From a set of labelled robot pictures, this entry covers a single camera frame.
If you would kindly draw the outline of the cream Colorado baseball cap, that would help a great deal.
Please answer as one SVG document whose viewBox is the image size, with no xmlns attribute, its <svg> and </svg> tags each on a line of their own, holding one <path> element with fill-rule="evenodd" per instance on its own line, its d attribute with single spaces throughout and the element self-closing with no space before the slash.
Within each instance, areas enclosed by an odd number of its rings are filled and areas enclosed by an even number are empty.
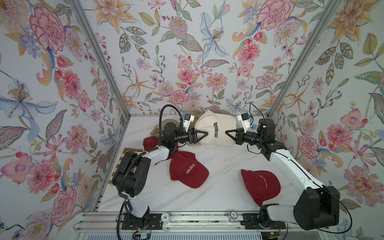
<svg viewBox="0 0 384 240">
<path fill-rule="evenodd" d="M 226 135 L 226 131 L 236 128 L 237 123 L 234 117 L 211 111 L 205 112 L 195 124 L 196 130 L 208 133 L 206 137 L 200 140 L 200 144 L 208 149 L 213 146 L 233 145 L 235 141 Z"/>
</svg>

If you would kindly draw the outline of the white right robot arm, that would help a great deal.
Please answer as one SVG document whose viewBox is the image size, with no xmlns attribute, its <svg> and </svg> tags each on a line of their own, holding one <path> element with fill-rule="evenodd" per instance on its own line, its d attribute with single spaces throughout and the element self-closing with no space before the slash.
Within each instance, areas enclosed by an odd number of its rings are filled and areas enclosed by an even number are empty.
<svg viewBox="0 0 384 240">
<path fill-rule="evenodd" d="M 263 205 L 259 223 L 285 222 L 299 225 L 303 230 L 336 226 L 340 219 L 340 193 L 327 187 L 302 167 L 285 145 L 275 139 L 276 125 L 271 119 L 260 119 L 257 130 L 250 132 L 250 120 L 243 127 L 225 133 L 237 145 L 257 146 L 261 154 L 275 165 L 293 185 L 299 199 L 295 205 Z"/>
</svg>

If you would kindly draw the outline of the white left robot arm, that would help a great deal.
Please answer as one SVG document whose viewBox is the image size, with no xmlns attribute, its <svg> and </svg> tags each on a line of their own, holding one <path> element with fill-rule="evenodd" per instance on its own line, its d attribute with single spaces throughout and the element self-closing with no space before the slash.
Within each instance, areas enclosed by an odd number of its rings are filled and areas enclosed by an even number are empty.
<svg viewBox="0 0 384 240">
<path fill-rule="evenodd" d="M 145 187 L 151 161 L 160 163 L 170 160 L 170 177 L 173 181 L 197 189 L 209 176 L 209 171 L 195 154 L 178 150 L 178 144 L 197 144 L 208 136 L 208 132 L 184 128 L 183 124 L 167 123 L 159 130 L 158 144 L 141 153 L 126 152 L 114 174 L 112 183 L 118 190 L 119 197 L 124 199 L 123 207 L 136 218 L 144 218 L 149 206 L 139 198 Z"/>
</svg>

